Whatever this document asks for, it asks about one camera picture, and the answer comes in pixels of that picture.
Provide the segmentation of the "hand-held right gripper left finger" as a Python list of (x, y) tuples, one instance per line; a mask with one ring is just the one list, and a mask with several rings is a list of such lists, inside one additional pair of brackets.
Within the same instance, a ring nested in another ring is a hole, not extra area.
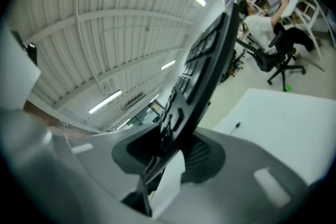
[(39, 223), (155, 223), (128, 205), (132, 193), (148, 196), (139, 173), (113, 160), (113, 147), (156, 124), (69, 141), (23, 111), (1, 112), (1, 156)]

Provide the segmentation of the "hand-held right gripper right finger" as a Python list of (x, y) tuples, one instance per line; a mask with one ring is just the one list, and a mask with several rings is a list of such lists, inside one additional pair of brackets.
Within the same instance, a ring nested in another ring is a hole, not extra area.
[(211, 154), (208, 167), (217, 174), (183, 183), (159, 213), (161, 223), (281, 223), (306, 194), (303, 179), (257, 144), (204, 128), (194, 135), (224, 158)]

